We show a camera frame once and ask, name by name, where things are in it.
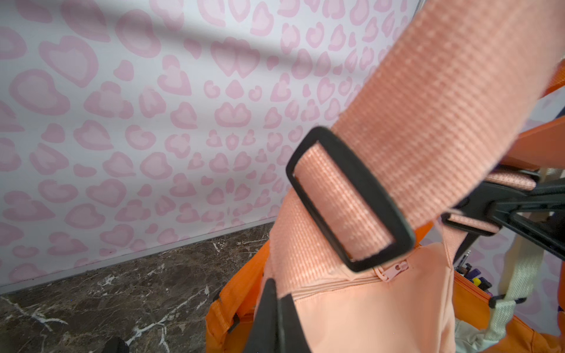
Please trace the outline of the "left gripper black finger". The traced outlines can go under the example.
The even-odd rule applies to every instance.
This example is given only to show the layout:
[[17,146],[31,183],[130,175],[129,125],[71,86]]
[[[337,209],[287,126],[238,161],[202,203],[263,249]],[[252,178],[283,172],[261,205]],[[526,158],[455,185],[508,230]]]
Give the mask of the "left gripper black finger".
[[244,352],[310,353],[292,295],[278,299],[274,279],[265,282],[255,313]]

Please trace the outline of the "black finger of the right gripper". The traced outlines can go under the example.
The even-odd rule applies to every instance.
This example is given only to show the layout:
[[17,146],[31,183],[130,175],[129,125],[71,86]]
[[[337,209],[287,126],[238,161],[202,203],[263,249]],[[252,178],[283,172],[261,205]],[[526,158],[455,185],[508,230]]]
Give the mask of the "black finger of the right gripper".
[[542,183],[532,191],[482,182],[441,220],[470,233],[463,251],[478,237],[493,236],[505,227],[563,260],[564,180]]

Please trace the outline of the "white orange sling bag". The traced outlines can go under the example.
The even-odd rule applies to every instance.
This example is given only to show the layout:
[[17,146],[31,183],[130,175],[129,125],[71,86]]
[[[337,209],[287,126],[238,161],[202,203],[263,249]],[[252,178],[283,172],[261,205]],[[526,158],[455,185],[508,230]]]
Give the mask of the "white orange sling bag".
[[[532,191],[545,182],[564,180],[560,169],[542,169],[538,172],[525,170],[498,169],[485,182],[509,186],[520,191]],[[455,263],[462,265],[465,259],[463,246],[471,239],[468,232],[456,252]],[[457,352],[484,352],[500,343],[507,334],[507,326],[514,316],[516,307],[524,303],[534,291],[544,253],[548,251],[516,234],[513,244],[506,252],[503,273],[497,293],[487,301],[488,326],[485,329],[459,319],[456,322]]]

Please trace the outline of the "orange sling bag front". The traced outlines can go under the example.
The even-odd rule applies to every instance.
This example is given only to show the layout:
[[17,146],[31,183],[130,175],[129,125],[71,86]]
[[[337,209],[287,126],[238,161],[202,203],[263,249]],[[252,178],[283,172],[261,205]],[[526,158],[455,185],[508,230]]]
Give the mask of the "orange sling bag front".
[[[207,352],[242,352],[251,330],[262,294],[269,243],[265,243],[219,291],[206,320]],[[488,294],[460,274],[454,277],[456,317],[476,326],[488,319]],[[509,322],[507,336],[487,352],[563,352],[564,341],[542,335],[517,317]]]

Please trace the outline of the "pink sling bag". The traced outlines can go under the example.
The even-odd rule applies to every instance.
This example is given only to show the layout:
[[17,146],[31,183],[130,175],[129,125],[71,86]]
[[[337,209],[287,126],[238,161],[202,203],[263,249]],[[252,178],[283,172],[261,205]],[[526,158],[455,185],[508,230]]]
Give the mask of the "pink sling bag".
[[265,280],[310,352],[457,352],[454,277],[497,293],[516,237],[452,210],[498,169],[563,169],[564,134],[519,131],[564,53],[562,1],[429,1],[331,128],[289,160]]

